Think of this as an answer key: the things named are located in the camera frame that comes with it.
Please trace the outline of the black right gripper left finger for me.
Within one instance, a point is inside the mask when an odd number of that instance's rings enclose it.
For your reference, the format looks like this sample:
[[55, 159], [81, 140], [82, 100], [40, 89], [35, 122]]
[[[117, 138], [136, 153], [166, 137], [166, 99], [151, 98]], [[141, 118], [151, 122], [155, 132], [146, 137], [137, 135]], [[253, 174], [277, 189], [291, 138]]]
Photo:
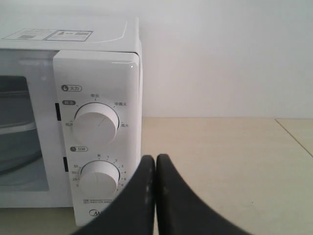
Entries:
[[155, 216], [155, 161], [144, 155], [126, 187], [75, 235], [152, 235]]

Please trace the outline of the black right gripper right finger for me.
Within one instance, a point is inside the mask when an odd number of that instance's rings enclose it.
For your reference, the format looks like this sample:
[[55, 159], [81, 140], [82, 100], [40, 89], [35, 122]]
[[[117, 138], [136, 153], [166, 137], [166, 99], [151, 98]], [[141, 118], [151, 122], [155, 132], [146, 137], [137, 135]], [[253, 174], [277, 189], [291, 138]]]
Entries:
[[160, 235], [247, 235], [202, 201], [169, 155], [156, 158], [156, 215]]

